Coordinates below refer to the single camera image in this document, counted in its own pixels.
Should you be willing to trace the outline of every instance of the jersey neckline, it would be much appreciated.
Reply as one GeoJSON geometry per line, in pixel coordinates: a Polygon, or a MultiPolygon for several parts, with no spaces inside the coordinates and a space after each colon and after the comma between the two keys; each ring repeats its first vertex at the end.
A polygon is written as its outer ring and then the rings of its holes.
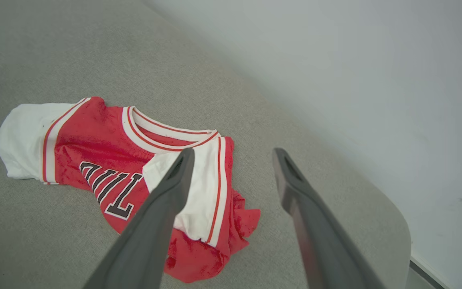
{"type": "Polygon", "coordinates": [[[126,106],[122,110],[122,126],[128,138],[140,148],[152,153],[179,152],[185,148],[200,146],[211,139],[220,137],[217,130],[187,130],[174,128],[159,121],[155,121],[140,112],[135,106],[126,106]],[[147,137],[139,130],[144,128],[152,133],[174,139],[192,141],[186,146],[170,146],[147,137]]]}

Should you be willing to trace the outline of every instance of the red stripe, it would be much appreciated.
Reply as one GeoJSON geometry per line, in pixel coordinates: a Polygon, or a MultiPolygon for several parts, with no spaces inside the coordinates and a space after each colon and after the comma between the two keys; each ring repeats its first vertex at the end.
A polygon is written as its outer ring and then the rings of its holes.
{"type": "MultiPolygon", "coordinates": [[[[135,129],[134,129],[134,126],[132,124],[132,119],[131,119],[131,110],[130,108],[128,108],[128,121],[130,122],[130,127],[132,128],[133,132],[136,134],[137,137],[139,137],[141,140],[145,141],[146,143],[148,143],[149,145],[153,146],[153,147],[156,147],[156,148],[159,148],[159,149],[162,149],[162,150],[167,150],[167,151],[172,151],[172,152],[179,152],[179,151],[182,151],[183,149],[171,149],[171,148],[165,148],[165,147],[162,147],[162,146],[158,146],[157,144],[155,143],[152,143],[150,141],[148,141],[147,139],[144,139],[135,129]]],[[[218,132],[215,132],[211,137],[209,137],[208,139],[206,139],[205,141],[203,141],[202,143],[199,143],[191,148],[194,148],[194,147],[197,147],[197,146],[200,146],[204,143],[207,143],[208,141],[210,141],[211,139],[213,139],[213,137],[215,137],[216,135],[218,134],[218,132]]]]}
{"type": "Polygon", "coordinates": [[[49,127],[49,130],[47,130],[46,132],[46,136],[44,137],[44,151],[42,152],[42,179],[44,180],[44,182],[48,184],[50,183],[46,180],[46,148],[47,148],[47,139],[49,138],[49,134],[51,133],[51,130],[53,129],[53,127],[58,123],[58,121],[60,121],[63,117],[65,117],[76,106],[79,106],[80,104],[82,104],[83,101],[85,101],[85,99],[86,98],[82,99],[77,104],[75,104],[75,106],[72,106],[66,113],[64,113],[64,115],[62,115],[55,122],[53,122],[53,124],[49,127]]]}
{"type": "Polygon", "coordinates": [[[166,126],[162,126],[161,124],[156,123],[156,122],[154,122],[154,121],[148,119],[147,117],[144,117],[144,116],[141,115],[137,110],[135,110],[135,109],[133,109],[133,110],[136,112],[136,114],[139,115],[139,117],[141,117],[141,118],[145,119],[146,121],[148,121],[148,122],[154,124],[155,126],[159,126],[160,128],[164,128],[164,129],[166,129],[166,130],[172,130],[173,132],[185,133],[185,134],[207,134],[207,132],[187,132],[187,131],[184,131],[184,130],[176,130],[176,129],[174,129],[174,128],[169,128],[169,127],[166,127],[166,126]]]}
{"type": "Polygon", "coordinates": [[[217,166],[218,166],[218,174],[219,174],[219,185],[217,189],[217,203],[215,205],[215,213],[213,213],[213,221],[211,222],[211,229],[209,231],[208,239],[206,243],[211,241],[211,236],[213,235],[213,227],[215,227],[215,221],[217,220],[217,211],[219,208],[219,201],[220,201],[220,138],[219,138],[219,153],[217,154],[217,166]]]}

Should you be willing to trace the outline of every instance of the basketball jersey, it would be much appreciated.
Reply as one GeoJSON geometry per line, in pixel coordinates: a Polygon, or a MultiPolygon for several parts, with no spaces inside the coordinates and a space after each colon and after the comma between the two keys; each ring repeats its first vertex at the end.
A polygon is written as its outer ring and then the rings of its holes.
{"type": "Polygon", "coordinates": [[[173,128],[98,97],[21,104],[0,128],[9,177],[93,192],[119,234],[181,150],[193,148],[188,199],[174,220],[164,268],[183,282],[216,276],[258,224],[259,210],[245,210],[244,198],[231,188],[233,147],[216,130],[173,128]]]}

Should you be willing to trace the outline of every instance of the gray fabric surface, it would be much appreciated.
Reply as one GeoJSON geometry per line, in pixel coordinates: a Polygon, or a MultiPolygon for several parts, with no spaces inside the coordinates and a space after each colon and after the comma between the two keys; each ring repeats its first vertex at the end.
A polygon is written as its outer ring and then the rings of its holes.
{"type": "MultiPolygon", "coordinates": [[[[186,285],[164,275],[163,288],[306,286],[273,147],[290,152],[387,286],[405,284],[411,241],[394,205],[143,3],[0,0],[0,125],[18,104],[91,96],[233,137],[233,187],[262,211],[251,245],[219,276],[186,285]]],[[[79,288],[116,238],[91,193],[8,179],[0,161],[0,288],[79,288]]]]}

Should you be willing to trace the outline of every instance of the red jersey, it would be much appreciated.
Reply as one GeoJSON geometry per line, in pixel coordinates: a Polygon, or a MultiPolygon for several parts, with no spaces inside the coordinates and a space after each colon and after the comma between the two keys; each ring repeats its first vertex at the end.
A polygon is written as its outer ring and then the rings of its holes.
{"type": "Polygon", "coordinates": [[[22,104],[0,128],[9,177],[90,190],[119,234],[180,151],[194,148],[187,203],[174,220],[165,263],[165,272],[183,282],[216,276],[258,224],[259,210],[245,210],[231,188],[233,146],[216,130],[173,128],[97,97],[22,104]]]}

